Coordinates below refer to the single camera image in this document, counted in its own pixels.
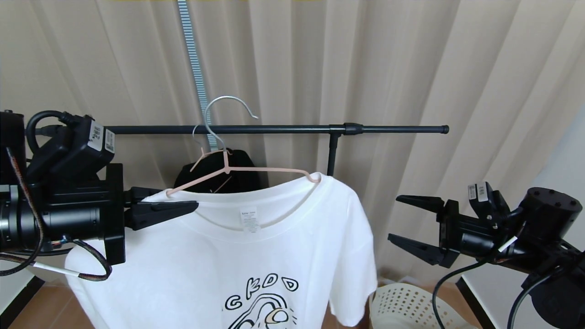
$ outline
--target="black clothing rack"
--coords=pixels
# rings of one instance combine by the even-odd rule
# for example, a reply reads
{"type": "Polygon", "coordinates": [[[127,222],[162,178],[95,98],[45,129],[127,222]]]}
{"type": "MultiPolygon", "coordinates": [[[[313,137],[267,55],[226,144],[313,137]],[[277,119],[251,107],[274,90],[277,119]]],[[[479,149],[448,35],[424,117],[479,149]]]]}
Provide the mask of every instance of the black clothing rack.
{"type": "MultiPolygon", "coordinates": [[[[107,126],[117,135],[190,135],[195,126],[107,126]]],[[[333,176],[337,145],[342,135],[352,136],[363,133],[448,133],[449,126],[364,126],[345,123],[342,125],[238,125],[210,126],[217,134],[257,134],[257,133],[328,133],[329,158],[327,175],[333,176]]],[[[196,134],[209,132],[203,125],[197,126],[196,134]]]]}

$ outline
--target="perforated basket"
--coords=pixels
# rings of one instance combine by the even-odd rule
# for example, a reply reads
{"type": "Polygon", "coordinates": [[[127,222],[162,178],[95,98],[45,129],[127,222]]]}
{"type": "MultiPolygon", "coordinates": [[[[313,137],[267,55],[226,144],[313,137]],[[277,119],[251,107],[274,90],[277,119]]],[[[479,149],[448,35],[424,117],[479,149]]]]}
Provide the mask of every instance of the perforated basket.
{"type": "MultiPolygon", "coordinates": [[[[406,283],[380,287],[370,297],[370,319],[373,329],[439,329],[431,306],[432,295],[406,283]]],[[[448,329],[477,329],[437,298],[441,320],[448,329]]]]}

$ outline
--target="white t-shirt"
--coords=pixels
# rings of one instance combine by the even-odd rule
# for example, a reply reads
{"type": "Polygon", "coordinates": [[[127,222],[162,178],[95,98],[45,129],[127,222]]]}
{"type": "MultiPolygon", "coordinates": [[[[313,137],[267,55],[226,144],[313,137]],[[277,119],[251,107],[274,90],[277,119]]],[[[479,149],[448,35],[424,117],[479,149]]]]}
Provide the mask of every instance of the white t-shirt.
{"type": "MultiPolygon", "coordinates": [[[[328,303],[340,323],[356,325],[376,289],[371,229],[352,189],[312,175],[321,182],[150,196],[144,201],[199,207],[127,229],[126,263],[108,280],[68,282],[97,329],[319,329],[328,303]]],[[[91,244],[104,251],[101,241],[91,244]]],[[[104,271],[79,247],[66,267],[104,271]]]]}

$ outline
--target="curtain fold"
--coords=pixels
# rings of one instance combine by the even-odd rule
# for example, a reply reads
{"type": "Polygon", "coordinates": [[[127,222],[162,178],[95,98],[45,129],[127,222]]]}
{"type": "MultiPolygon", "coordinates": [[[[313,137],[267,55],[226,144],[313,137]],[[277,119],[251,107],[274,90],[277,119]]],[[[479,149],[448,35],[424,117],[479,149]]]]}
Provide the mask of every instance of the curtain fold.
{"type": "MultiPolygon", "coordinates": [[[[217,124],[443,125],[448,135],[339,140],[335,177],[360,196],[392,278],[445,269],[386,241],[438,243],[432,214],[399,194],[460,201],[487,180],[522,199],[585,102],[582,1],[189,1],[217,124]]],[[[0,2],[0,106],[104,125],[202,123],[173,1],[0,2]]],[[[326,170],[328,136],[225,136],[258,166],[326,170]]],[[[125,185],[170,186],[199,156],[186,136],[118,136],[125,185]]],[[[295,178],[268,175],[270,184],[295,178]]],[[[461,257],[457,266],[472,261],[461,257]]]]}

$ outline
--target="floor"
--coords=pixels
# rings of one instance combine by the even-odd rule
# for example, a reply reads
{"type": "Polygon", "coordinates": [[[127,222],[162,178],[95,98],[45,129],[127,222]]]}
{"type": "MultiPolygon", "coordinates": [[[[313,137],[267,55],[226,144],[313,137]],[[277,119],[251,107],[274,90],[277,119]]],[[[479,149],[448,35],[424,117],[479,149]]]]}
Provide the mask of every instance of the floor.
{"type": "MultiPolygon", "coordinates": [[[[463,318],[481,328],[469,305],[453,284],[445,284],[439,291],[439,298],[449,303],[463,318]]],[[[44,285],[18,315],[9,329],[93,329],[89,319],[77,302],[71,290],[61,284],[44,285]]],[[[335,317],[326,314],[322,329],[347,329],[337,323],[335,317]]],[[[358,329],[367,329],[362,323],[358,329]]]]}

